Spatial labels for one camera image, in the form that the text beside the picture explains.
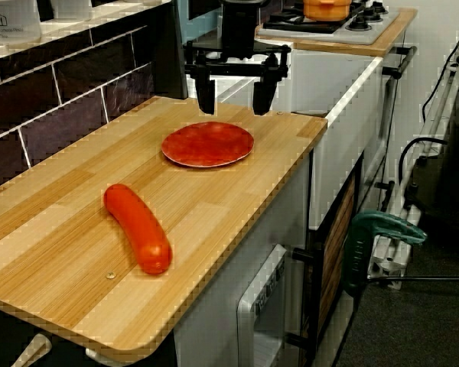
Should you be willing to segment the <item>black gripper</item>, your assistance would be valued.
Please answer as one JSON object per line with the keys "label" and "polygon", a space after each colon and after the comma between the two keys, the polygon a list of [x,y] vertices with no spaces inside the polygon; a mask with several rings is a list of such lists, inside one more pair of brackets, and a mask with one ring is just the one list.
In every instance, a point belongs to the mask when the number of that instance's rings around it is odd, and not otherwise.
{"label": "black gripper", "polygon": [[255,40],[257,10],[267,1],[222,1],[220,34],[201,36],[184,46],[184,71],[195,80],[200,110],[215,112],[217,76],[259,76],[254,82],[252,108],[256,115],[269,112],[277,83],[288,76],[291,48]]}

